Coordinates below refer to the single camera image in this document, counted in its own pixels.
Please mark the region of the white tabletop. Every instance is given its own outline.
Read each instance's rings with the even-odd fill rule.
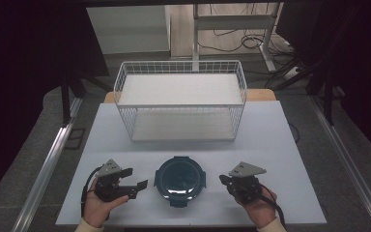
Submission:
[[[207,187],[188,202],[173,208],[154,187],[156,170],[174,156],[189,156],[207,174]],[[80,194],[89,174],[109,159],[133,175],[122,186],[149,180],[137,199],[112,211],[106,224],[124,227],[249,226],[246,212],[229,195],[218,176],[240,161],[267,169],[260,182],[278,194],[286,223],[326,223],[300,153],[279,101],[247,102],[234,142],[131,142],[115,104],[100,105],[71,187],[58,216],[58,225],[80,221]]]

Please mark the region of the wire mesh basket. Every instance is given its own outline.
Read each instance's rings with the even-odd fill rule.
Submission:
[[[239,61],[124,62],[114,100],[132,141],[233,141],[245,91]]]

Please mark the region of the round container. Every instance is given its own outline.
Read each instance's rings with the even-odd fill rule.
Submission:
[[[206,186],[206,173],[189,157],[174,157],[156,171],[155,186],[170,206],[183,208]]]

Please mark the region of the cable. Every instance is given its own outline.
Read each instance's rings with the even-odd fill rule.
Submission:
[[[86,185],[83,187],[82,191],[82,196],[80,198],[80,212],[81,216],[83,217],[84,215],[84,207],[86,204],[86,197],[87,197],[87,188],[89,187],[90,180],[92,180],[92,177],[95,175],[96,172],[98,172],[101,169],[101,167],[97,167],[90,175],[89,178],[87,179]]]
[[[237,48],[234,48],[234,49],[231,49],[231,50],[224,50],[224,49],[219,49],[219,48],[216,48],[216,47],[212,47],[212,46],[205,46],[205,45],[201,45],[200,43],[197,42],[197,44],[201,47],[204,47],[204,48],[209,48],[209,49],[214,49],[214,50],[218,50],[218,51],[224,51],[224,52],[233,52],[233,51],[236,51],[238,50],[240,47],[243,46],[243,44],[241,43]]]
[[[265,189],[265,190],[270,194],[270,196],[272,197],[272,200],[273,200],[273,201],[270,200],[269,198],[265,197],[265,196],[262,195],[262,194],[258,194],[257,197],[258,197],[259,199],[261,199],[261,200],[267,202],[268,204],[270,204],[271,206],[273,206],[273,207],[276,209],[276,211],[278,212],[279,220],[281,221],[282,226],[284,226],[284,228],[286,228],[286,225],[285,225],[285,217],[284,217],[284,213],[282,212],[281,207],[279,207],[278,204],[276,204],[276,199],[273,198],[273,196],[272,196],[272,194],[271,194],[271,191],[270,191],[267,187],[265,187],[265,186],[263,186],[263,185],[261,185],[261,184],[260,184],[260,186],[261,186],[262,188],[264,188],[264,189]]]
[[[276,79],[284,76],[294,65],[296,65],[298,62],[300,61],[300,59],[294,57],[292,60],[290,60],[288,63],[286,63],[285,65],[283,65],[276,74],[274,74],[269,81],[267,81],[267,83],[265,84],[264,88],[265,89],[270,89],[270,85],[276,81]]]
[[[297,138],[294,138],[295,139],[295,143],[299,143],[300,142],[300,130],[298,130],[297,127],[295,127],[293,124],[291,124],[290,122],[288,122],[288,125],[294,129],[294,131],[297,133]]]

